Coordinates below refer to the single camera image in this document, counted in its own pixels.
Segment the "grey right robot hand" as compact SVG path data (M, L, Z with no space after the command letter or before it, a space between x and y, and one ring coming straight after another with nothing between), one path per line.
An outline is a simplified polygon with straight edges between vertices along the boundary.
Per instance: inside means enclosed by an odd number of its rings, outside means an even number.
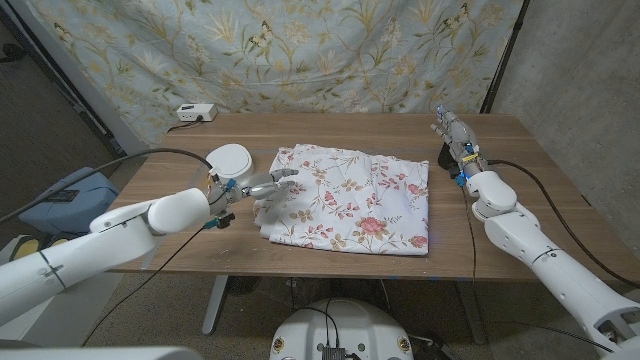
M437 107L437 115L438 123L432 124L431 129L443 139L438 165L451 179L462 178L464 181L484 171L488 167L487 161L480 153L471 127L443 105Z

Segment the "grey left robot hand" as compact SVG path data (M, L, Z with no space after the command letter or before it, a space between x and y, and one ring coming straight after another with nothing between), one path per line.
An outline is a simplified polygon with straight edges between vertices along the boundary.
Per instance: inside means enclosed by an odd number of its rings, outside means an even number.
M247 197L263 200L280 190L293 186L295 181L282 179L298 174L299 171L296 169L277 169L269 173L254 174L240 181L233 178L224 180L222 188L226 190L229 202L237 202Z

